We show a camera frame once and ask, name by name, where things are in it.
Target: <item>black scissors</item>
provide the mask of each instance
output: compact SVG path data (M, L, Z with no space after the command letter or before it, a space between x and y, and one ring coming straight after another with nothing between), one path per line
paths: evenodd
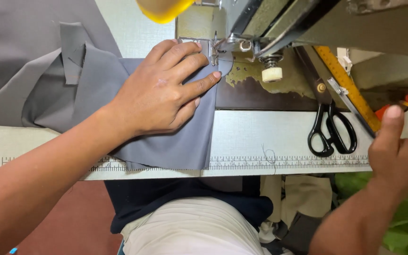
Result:
M331 146L332 143L341 154L353 153L357 148L357 135L355 133L354 127L352 126L352 124L350 124L349 120L337 109L332 95L328 91L324 80L319 76L319 73L315 69L305 48L303 46L298 46L294 48L294 51L303 65L305 78L307 79L309 86L313 90L313 93L317 101L319 102L319 109L317 110L316 120L314 121L313 129L308 135L308 147L310 148L311 152L318 157L331 156L335 151ZM320 130L324 112L328 113L326 124L328 133L330 133L330 138L326 138ZM335 121L333 119L335 116L338 117L341 122L343 122L345 128L348 131L348 136L350 138L349 149L344 144L338 130L336 129ZM311 140L316 134L320 136L320 139L324 145L324 150L321 152L315 151L311 144Z

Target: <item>forearm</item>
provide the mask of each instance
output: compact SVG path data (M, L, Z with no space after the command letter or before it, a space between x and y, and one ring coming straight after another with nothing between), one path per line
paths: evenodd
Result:
M310 255L376 255L406 188L372 179L328 216L315 233Z
M31 233L99 157L124 142L116 132L101 109L0 167L0 254Z

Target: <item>yellow ruler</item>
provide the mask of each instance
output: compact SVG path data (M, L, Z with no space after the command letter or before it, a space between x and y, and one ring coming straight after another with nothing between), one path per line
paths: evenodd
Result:
M380 120L360 94L360 91L355 86L354 81L349 77L349 75L347 75L345 69L341 66L336 56L330 51L330 48L327 46L314 46L314 49L330 70L333 77L337 80L339 85L348 91L347 97L354 104L354 106L357 107L361 116L363 116L371 129L374 132L380 130Z

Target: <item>white knob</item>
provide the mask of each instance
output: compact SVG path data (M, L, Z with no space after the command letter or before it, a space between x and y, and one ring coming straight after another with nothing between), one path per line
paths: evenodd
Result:
M283 70L281 67L267 68L262 71L262 81L263 82L277 82L283 78Z

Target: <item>fingernail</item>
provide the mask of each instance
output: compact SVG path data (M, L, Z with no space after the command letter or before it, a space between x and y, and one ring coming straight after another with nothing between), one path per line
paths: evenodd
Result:
M198 105L200 104L200 102L201 102L201 98L198 97L198 98L195 100L195 105L196 105L196 107L198 107Z
M385 116L390 119L397 119L401 116L402 110L398 105L390 106L385 113Z

